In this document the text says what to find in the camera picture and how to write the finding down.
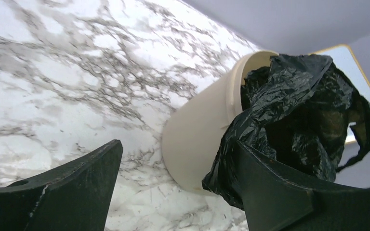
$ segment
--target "wall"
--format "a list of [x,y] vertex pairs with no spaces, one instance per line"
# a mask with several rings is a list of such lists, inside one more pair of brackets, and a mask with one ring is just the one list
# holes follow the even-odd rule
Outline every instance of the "wall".
[[184,1],[257,45],[289,54],[350,44],[370,34],[370,0]]

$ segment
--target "cylindrical container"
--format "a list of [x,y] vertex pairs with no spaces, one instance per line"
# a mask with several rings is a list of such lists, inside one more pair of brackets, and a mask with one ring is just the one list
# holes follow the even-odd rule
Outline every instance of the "cylindrical container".
[[231,71],[188,101],[168,120],[162,133],[162,156],[173,179],[184,189],[214,195],[202,189],[227,127],[242,112],[240,86],[251,70],[270,66],[273,51],[242,57]]

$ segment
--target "black trash bag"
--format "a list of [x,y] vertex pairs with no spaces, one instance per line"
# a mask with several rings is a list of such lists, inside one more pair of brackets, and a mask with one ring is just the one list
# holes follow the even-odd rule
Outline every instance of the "black trash bag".
[[[370,151],[370,103],[332,58],[324,55],[270,58],[241,87],[242,108],[223,135],[203,189],[243,209],[233,152],[237,141],[322,180],[361,161]],[[339,167],[349,124],[359,152]]]

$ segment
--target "beige trash can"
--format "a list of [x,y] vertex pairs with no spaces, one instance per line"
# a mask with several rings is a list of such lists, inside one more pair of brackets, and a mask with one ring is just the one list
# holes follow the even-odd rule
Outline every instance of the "beige trash can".
[[251,70],[270,66],[273,51],[242,57],[231,71],[181,107],[162,133],[162,156],[173,179],[184,189],[214,195],[202,189],[220,140],[233,119],[242,112],[240,85]]

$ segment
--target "plastic bag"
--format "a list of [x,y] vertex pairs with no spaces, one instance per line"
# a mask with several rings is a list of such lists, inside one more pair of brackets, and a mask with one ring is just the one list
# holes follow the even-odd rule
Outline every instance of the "plastic bag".
[[[319,179],[370,151],[370,103],[325,55],[270,58],[271,67],[251,71],[241,88],[244,111],[223,135],[203,189],[243,209],[233,153],[236,141]],[[359,152],[339,167],[349,124]]]

